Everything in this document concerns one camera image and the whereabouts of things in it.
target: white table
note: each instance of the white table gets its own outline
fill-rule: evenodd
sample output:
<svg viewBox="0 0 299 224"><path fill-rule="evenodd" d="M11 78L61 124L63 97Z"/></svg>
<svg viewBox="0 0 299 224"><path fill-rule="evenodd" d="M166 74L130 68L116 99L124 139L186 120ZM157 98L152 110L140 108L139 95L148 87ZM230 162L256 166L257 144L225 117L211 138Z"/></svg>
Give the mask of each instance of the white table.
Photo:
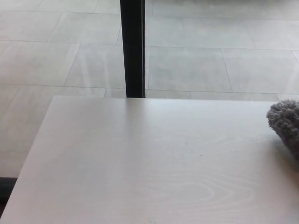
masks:
<svg viewBox="0 0 299 224"><path fill-rule="evenodd" d="M298 224L271 104L56 97L0 224Z"/></svg>

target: table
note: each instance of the table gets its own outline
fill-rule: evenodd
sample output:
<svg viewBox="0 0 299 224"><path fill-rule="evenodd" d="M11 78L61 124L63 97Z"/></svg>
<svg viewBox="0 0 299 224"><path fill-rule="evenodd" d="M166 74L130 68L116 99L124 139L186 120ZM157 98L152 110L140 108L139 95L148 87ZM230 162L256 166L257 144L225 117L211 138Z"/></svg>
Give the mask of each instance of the table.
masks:
<svg viewBox="0 0 299 224"><path fill-rule="evenodd" d="M297 224L271 104L55 97L0 224Z"/></svg>

